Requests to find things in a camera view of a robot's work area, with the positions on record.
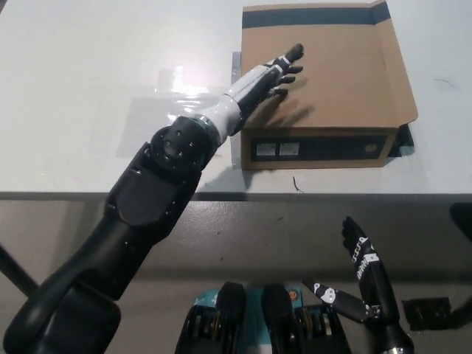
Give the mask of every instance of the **cardboard box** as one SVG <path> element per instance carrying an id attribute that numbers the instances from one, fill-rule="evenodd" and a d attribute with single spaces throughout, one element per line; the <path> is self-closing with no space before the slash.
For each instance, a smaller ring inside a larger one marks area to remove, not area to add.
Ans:
<path id="1" fill-rule="evenodd" d="M 245 169 L 381 167 L 417 118 L 385 1 L 245 7 L 241 70 L 305 46 L 288 97 L 262 104 L 241 132 Z"/>

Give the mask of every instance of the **robotic arm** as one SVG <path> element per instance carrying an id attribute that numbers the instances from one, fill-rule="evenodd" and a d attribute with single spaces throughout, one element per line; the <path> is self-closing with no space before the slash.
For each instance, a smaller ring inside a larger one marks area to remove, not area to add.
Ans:
<path id="1" fill-rule="evenodd" d="M 413 342 L 399 323 L 392 285 L 370 239 L 350 217 L 343 222 L 342 235 L 355 266 L 362 299 L 313 280 L 303 280 L 303 284 L 335 312 L 364 323 L 371 333 L 374 353 L 413 354 Z"/>
<path id="2" fill-rule="evenodd" d="M 236 134 L 266 98 L 286 95 L 280 84 L 302 71 L 297 44 L 253 68 L 218 104 L 178 117 L 145 143 L 106 199 L 102 220 L 87 241 L 41 284 L 11 322 L 8 354 L 98 354 L 121 316 L 115 304 L 151 248 L 170 234 L 215 151 Z"/>

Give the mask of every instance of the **gray floor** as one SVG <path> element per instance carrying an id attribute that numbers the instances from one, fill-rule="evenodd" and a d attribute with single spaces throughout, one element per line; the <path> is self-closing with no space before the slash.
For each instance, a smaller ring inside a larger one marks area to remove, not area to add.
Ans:
<path id="1" fill-rule="evenodd" d="M 83 242 L 100 208 L 0 202 L 0 242 L 40 282 Z M 341 246 L 346 215 L 373 239 L 399 301 L 449 296 L 459 306 L 472 294 L 472 243 L 450 222 L 447 204 L 192 202 L 119 301 L 123 320 L 107 353 L 173 353 L 193 298 L 225 280 L 257 286 L 310 275 L 358 293 Z M 0 276 L 0 333 L 23 301 Z M 343 323 L 354 353 L 367 353 L 362 327 Z M 418 353 L 467 353 L 471 328 L 412 337 Z"/>

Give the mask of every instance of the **metal rod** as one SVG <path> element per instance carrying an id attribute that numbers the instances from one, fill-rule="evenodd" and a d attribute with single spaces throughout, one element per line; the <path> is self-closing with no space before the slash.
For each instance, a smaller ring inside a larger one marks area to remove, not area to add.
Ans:
<path id="1" fill-rule="evenodd" d="M 30 297 L 38 284 L 0 245 L 0 272 L 3 273 L 23 294 Z"/>

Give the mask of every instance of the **white sticker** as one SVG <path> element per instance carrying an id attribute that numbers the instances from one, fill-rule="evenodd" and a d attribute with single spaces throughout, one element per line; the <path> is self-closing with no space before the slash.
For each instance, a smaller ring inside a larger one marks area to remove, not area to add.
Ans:
<path id="1" fill-rule="evenodd" d="M 280 154 L 281 156 L 296 156 L 298 155 L 299 143 L 290 142 L 280 144 Z"/>
<path id="2" fill-rule="evenodd" d="M 256 155 L 275 156 L 275 144 L 257 144 Z"/>

